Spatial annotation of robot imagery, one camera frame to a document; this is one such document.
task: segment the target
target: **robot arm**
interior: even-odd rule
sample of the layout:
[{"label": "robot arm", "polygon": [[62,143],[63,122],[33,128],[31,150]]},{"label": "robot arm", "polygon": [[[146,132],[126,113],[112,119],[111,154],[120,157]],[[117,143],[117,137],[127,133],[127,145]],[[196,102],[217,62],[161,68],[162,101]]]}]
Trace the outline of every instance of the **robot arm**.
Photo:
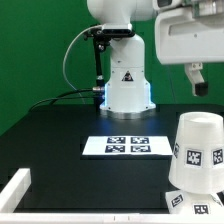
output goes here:
[{"label": "robot arm", "polygon": [[202,63],[224,61],[224,1],[155,0],[153,5],[159,12],[155,23],[158,59],[162,64],[184,64],[193,94],[206,95]]}]

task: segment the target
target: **white cup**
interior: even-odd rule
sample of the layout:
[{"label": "white cup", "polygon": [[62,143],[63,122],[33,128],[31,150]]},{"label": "white cup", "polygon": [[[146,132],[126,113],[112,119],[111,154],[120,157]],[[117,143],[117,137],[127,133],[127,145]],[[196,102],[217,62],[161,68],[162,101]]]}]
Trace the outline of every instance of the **white cup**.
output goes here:
[{"label": "white cup", "polygon": [[223,215],[223,204],[217,194],[192,194],[182,190],[166,193],[170,214]]},{"label": "white cup", "polygon": [[223,118],[191,112],[180,116],[169,180],[177,188],[196,194],[224,190]]}]

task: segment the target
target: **cable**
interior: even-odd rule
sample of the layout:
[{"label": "cable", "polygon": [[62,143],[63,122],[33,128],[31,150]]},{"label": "cable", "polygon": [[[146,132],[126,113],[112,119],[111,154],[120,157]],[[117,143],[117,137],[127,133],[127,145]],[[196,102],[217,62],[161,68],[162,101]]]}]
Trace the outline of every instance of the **cable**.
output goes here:
[{"label": "cable", "polygon": [[49,99],[45,99],[45,100],[41,100],[37,103],[35,103],[30,109],[29,109],[29,112],[31,112],[34,108],[36,108],[38,105],[42,104],[42,103],[46,103],[46,102],[49,102],[49,101],[53,101],[53,100],[74,100],[74,99],[82,99],[82,98],[85,98],[85,99],[93,99],[94,96],[91,96],[91,97],[61,97],[61,98],[49,98]]},{"label": "cable", "polygon": [[[56,98],[62,98],[62,97],[73,95],[73,94],[84,93],[84,92],[92,92],[92,91],[93,90],[91,88],[89,88],[89,89],[81,89],[81,90],[76,90],[76,91],[69,91],[69,92],[60,94]],[[57,100],[52,100],[50,105],[53,105],[55,102],[57,102]]]},{"label": "cable", "polygon": [[66,74],[66,62],[67,62],[67,59],[68,59],[68,55],[73,47],[73,45],[76,43],[76,41],[79,39],[79,37],[81,35],[83,35],[84,33],[88,32],[89,30],[92,30],[92,29],[98,29],[98,28],[102,28],[102,25],[99,25],[99,26],[93,26],[93,27],[89,27],[88,29],[85,29],[83,30],[78,36],[75,37],[75,39],[71,42],[71,44],[69,45],[67,51],[66,51],[66,54],[64,56],[64,60],[63,60],[63,76],[64,76],[64,79],[65,81],[67,82],[67,84],[72,88],[74,89],[75,91],[77,90],[76,87],[74,85],[72,85],[72,83],[68,80],[67,78],[67,74]]}]

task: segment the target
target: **black cable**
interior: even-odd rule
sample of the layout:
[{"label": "black cable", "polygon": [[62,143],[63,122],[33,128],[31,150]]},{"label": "black cable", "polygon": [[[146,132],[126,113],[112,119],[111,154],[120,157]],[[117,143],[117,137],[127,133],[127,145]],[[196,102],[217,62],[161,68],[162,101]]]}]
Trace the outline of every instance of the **black cable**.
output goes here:
[{"label": "black cable", "polygon": [[58,101],[58,100],[74,100],[74,99],[93,99],[95,98],[95,96],[87,96],[87,97],[61,97],[61,98],[49,98],[49,99],[45,99],[45,100],[41,100],[37,103],[35,103],[30,109],[29,109],[29,112],[31,112],[34,108],[36,108],[38,105],[42,104],[42,103],[46,103],[46,102],[49,102],[49,101]]},{"label": "black cable", "polygon": [[[62,97],[65,97],[65,96],[69,96],[69,95],[73,95],[73,94],[78,94],[78,93],[84,93],[84,92],[92,92],[93,90],[91,88],[88,88],[88,89],[80,89],[80,90],[76,90],[76,91],[69,91],[69,92],[66,92],[66,93],[62,93],[60,94],[59,96],[55,97],[55,98],[62,98]],[[52,102],[50,103],[50,105],[53,105],[55,102],[57,102],[58,100],[55,99],[55,100],[52,100]]]}]

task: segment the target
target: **white frame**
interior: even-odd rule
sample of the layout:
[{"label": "white frame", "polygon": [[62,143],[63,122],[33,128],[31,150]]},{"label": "white frame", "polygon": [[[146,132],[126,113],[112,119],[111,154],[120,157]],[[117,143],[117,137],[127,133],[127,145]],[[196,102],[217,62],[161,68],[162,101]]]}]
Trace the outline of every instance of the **white frame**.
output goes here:
[{"label": "white frame", "polygon": [[223,224],[224,215],[12,213],[31,184],[19,169],[0,194],[0,224]]}]

